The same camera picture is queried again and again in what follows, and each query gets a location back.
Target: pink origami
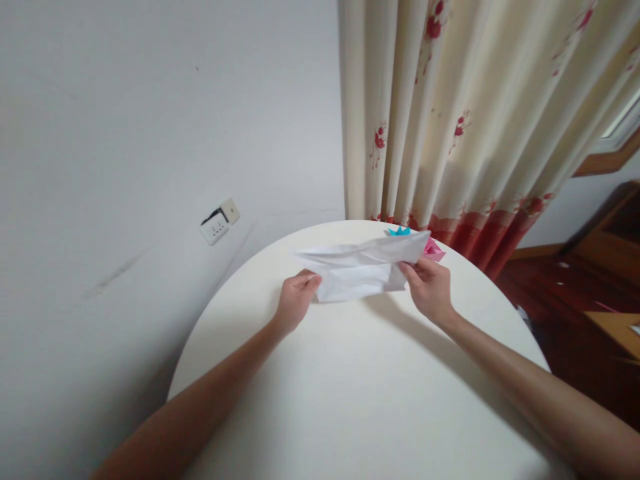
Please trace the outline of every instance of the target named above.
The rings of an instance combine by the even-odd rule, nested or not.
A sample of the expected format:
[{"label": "pink origami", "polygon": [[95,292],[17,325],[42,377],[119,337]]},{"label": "pink origami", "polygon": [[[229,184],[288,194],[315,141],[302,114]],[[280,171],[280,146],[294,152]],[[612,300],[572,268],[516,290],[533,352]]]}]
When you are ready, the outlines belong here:
[{"label": "pink origami", "polygon": [[442,260],[442,257],[445,256],[445,252],[440,250],[440,247],[438,247],[438,244],[435,242],[435,240],[429,237],[429,240],[427,241],[427,244],[425,246],[424,256],[433,261],[440,261]]}]

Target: curtain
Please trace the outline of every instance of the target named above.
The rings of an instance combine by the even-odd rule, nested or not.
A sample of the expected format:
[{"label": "curtain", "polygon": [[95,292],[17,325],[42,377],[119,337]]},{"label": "curtain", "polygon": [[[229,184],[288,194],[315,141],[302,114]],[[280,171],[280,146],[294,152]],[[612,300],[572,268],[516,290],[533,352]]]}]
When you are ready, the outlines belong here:
[{"label": "curtain", "polygon": [[640,88],[637,0],[347,0],[343,18],[348,217],[430,229],[490,278]]}]

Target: folded paper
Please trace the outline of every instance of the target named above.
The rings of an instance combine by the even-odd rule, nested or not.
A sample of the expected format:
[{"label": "folded paper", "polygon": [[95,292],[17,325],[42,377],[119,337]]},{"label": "folded paper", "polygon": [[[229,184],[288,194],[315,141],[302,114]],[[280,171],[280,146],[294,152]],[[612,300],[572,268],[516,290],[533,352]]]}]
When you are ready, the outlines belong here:
[{"label": "folded paper", "polygon": [[425,257],[433,261],[440,261],[444,256],[445,252],[443,252],[440,247],[438,247],[438,244],[434,239],[429,237],[427,245],[425,246]]},{"label": "folded paper", "polygon": [[402,230],[402,227],[398,226],[398,230],[393,231],[391,229],[387,229],[389,230],[389,234],[390,235],[395,235],[395,236],[400,236],[400,235],[410,235],[411,234],[411,229],[409,227],[405,228],[404,230]]},{"label": "folded paper", "polygon": [[318,301],[345,301],[405,288],[398,262],[415,263],[424,254],[431,232],[336,245],[297,252],[304,268],[322,277]]}]

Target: window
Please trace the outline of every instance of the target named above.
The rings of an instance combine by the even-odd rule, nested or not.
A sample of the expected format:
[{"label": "window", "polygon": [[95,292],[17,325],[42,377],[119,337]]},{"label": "window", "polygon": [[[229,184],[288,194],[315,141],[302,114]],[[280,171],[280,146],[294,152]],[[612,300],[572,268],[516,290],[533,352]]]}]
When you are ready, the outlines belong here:
[{"label": "window", "polygon": [[640,147],[640,90],[594,145],[574,177],[620,170]]},{"label": "window", "polygon": [[609,128],[602,134],[592,153],[608,153],[620,150],[638,126],[640,126],[640,90],[636,92]]}]

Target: wooden floor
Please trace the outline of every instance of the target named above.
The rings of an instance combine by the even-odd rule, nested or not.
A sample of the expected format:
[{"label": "wooden floor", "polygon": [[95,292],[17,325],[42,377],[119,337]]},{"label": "wooden floor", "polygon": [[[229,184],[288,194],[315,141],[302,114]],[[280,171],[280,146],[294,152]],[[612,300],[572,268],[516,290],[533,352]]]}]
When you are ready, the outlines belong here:
[{"label": "wooden floor", "polygon": [[551,371],[640,431],[640,366],[583,314],[607,311],[597,302],[640,313],[637,289],[572,256],[510,261],[496,284],[526,310]]}]

